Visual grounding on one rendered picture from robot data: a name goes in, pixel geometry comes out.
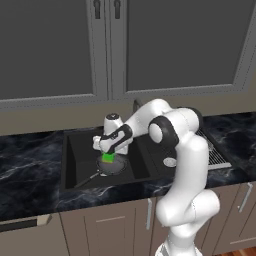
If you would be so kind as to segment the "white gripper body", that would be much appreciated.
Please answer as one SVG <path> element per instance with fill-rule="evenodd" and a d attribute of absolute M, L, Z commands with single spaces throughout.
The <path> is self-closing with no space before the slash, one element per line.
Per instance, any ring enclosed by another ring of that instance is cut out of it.
<path fill-rule="evenodd" d="M 93 148 L 103 153 L 112 154 L 115 152 L 115 139 L 111 136 L 94 136 Z"/>

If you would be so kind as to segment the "dark grey frying pan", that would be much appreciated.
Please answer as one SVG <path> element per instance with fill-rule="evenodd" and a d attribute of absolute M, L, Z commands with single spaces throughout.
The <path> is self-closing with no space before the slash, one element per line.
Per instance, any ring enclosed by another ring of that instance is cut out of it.
<path fill-rule="evenodd" d="M 75 185 L 75 188 L 83 186 L 84 184 L 90 182 L 92 179 L 94 179 L 97 176 L 100 176 L 101 174 L 104 174 L 105 176 L 119 175 L 127 167 L 127 158 L 125 156 L 115 154 L 114 161 L 112 163 L 104 163 L 102 161 L 101 155 L 96 160 L 96 167 L 96 173 L 79 182 L 77 185 Z"/>

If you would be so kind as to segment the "black double sink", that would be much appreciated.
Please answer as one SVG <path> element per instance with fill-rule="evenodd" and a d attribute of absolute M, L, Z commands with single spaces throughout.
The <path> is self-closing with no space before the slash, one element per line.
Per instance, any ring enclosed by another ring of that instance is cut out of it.
<path fill-rule="evenodd" d="M 96 159 L 101 155 L 93 149 L 93 137 L 100 136 L 103 127 L 69 130 L 64 133 L 60 190 L 76 191 L 76 185 L 97 172 Z M 80 190 L 173 178 L 175 167 L 164 164 L 166 158 L 176 158 L 168 148 L 154 143 L 148 135 L 137 137 L 129 145 L 126 169 L 116 176 L 100 176 L 80 187 Z"/>

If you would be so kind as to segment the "round white sink drain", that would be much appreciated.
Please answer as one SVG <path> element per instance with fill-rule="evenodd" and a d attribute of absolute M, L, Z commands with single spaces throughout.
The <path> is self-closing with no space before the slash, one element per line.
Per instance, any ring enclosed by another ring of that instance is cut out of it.
<path fill-rule="evenodd" d="M 175 167 L 176 166 L 176 160 L 174 158 L 171 157 L 167 157 L 163 160 L 163 163 L 165 166 L 171 168 L 171 167 Z"/>

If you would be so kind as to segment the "metal draining rack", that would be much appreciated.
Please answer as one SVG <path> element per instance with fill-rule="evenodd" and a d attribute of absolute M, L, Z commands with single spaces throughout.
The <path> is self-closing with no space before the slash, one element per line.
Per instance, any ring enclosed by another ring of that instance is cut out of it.
<path fill-rule="evenodd" d="M 230 168 L 231 163 L 227 157 L 217 148 L 217 144 L 203 130 L 199 129 L 197 135 L 203 137 L 208 143 L 209 149 L 209 170 Z"/>

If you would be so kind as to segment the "beige dishwasher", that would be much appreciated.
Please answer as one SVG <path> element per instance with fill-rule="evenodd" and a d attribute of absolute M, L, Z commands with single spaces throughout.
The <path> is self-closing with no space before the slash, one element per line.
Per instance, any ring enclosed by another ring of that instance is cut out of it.
<path fill-rule="evenodd" d="M 59 214 L 0 221 L 0 256 L 69 256 Z"/>

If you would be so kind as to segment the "wide grey wall cupboard door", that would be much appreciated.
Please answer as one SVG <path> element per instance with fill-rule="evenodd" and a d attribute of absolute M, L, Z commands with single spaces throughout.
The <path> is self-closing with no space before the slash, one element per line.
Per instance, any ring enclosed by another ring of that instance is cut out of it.
<path fill-rule="evenodd" d="M 233 93 L 256 68 L 256 0 L 109 0 L 113 99 Z"/>

